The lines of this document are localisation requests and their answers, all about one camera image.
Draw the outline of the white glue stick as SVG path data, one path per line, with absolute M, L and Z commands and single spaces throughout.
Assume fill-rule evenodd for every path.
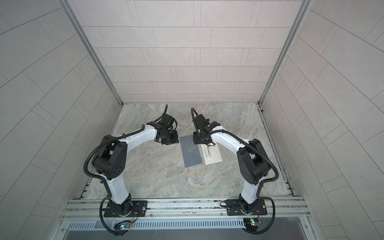
M 211 159 L 209 146 L 203 145 L 203 149 L 204 149 L 204 154 L 205 154 L 205 160 Z

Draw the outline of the cream envelope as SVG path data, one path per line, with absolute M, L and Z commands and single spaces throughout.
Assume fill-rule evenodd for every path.
M 219 147 L 217 145 L 209 146 L 210 154 L 211 154 L 211 159 L 209 159 L 209 160 L 205 160 L 203 145 L 201 145 L 201 149 L 202 149 L 204 162 L 206 165 L 212 165 L 212 164 L 220 163 L 223 161 L 222 155 L 221 155 Z

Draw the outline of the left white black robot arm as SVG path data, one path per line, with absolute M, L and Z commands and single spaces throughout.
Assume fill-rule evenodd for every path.
M 131 196 L 124 184 L 122 173 L 126 167 L 127 154 L 134 148 L 155 141 L 162 145 L 179 142 L 176 119 L 163 113 L 155 121 L 149 122 L 136 131 L 119 137 L 106 135 L 93 154 L 92 166 L 101 177 L 109 200 L 116 206 L 127 205 Z

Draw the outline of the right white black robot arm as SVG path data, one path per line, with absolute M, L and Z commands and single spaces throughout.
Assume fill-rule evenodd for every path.
M 250 211 L 260 197 L 263 183 L 271 169 L 271 162 L 266 156 L 261 142 L 254 139 L 248 141 L 227 131 L 217 122 L 210 122 L 202 114 L 191 110 L 193 124 L 196 131 L 193 133 L 194 144 L 215 146 L 220 144 L 234 153 L 238 159 L 240 173 L 245 180 L 240 193 L 240 201 L 244 211 Z

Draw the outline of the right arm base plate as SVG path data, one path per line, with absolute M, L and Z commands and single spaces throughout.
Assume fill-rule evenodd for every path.
M 264 200 L 258 199 L 252 204 L 248 204 L 243 200 L 225 200 L 220 203 L 222 208 L 227 210 L 228 216 L 246 216 L 246 215 L 261 215 L 268 214 Z

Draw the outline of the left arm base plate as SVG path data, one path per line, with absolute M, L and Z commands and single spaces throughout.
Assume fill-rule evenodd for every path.
M 118 205 L 114 202 L 107 204 L 104 211 L 104 217 L 123 218 L 123 217 L 144 217 L 146 214 L 147 201 L 127 201 Z

